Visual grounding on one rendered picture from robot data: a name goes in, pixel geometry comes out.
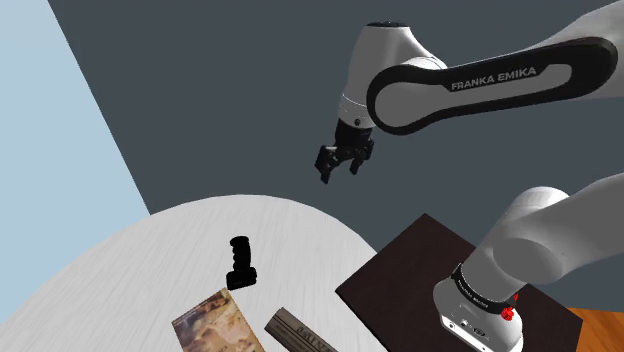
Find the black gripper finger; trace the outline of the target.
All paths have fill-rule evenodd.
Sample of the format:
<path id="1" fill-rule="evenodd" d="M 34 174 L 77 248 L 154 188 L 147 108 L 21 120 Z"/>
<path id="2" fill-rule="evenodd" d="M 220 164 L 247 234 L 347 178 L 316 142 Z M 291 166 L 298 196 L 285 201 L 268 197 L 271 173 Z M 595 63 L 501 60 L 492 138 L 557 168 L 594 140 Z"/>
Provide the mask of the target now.
<path id="1" fill-rule="evenodd" d="M 373 148 L 374 141 L 372 139 L 368 139 L 363 144 L 355 146 L 353 148 L 353 159 L 349 167 L 349 171 L 352 175 L 356 175 L 362 164 L 370 159 Z"/>
<path id="2" fill-rule="evenodd" d="M 332 171 L 342 162 L 352 158 L 352 151 L 348 147 L 321 146 L 314 163 L 320 173 L 320 180 L 327 184 Z"/>

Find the brown picture book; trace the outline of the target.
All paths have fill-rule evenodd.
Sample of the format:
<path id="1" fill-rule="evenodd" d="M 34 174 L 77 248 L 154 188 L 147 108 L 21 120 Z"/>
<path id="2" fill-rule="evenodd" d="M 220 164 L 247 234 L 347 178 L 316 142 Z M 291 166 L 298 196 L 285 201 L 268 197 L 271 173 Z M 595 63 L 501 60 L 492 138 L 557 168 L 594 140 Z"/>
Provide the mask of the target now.
<path id="1" fill-rule="evenodd" d="M 183 352 L 266 352 L 226 288 L 174 319 L 172 326 Z"/>

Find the dark brown robot stand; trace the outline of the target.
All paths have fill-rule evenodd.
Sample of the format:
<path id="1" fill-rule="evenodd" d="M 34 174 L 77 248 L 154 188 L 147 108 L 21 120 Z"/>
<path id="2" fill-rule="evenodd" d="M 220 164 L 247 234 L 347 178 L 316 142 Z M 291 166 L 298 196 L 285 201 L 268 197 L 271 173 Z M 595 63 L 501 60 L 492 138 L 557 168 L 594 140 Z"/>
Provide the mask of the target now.
<path id="1" fill-rule="evenodd" d="M 388 352 L 477 351 L 441 324 L 433 288 L 474 250 L 427 214 L 337 287 Z M 583 320 L 537 288 L 519 291 L 522 352 L 576 352 Z"/>

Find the grey book with lettering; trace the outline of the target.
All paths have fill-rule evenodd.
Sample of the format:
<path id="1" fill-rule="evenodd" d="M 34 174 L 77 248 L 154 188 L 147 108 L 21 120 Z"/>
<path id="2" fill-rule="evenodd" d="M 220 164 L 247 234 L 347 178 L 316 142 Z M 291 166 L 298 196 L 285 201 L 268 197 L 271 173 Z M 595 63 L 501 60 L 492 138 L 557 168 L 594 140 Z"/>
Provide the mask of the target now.
<path id="1" fill-rule="evenodd" d="M 284 307 L 271 317 L 265 331 L 288 352 L 338 352 Z"/>

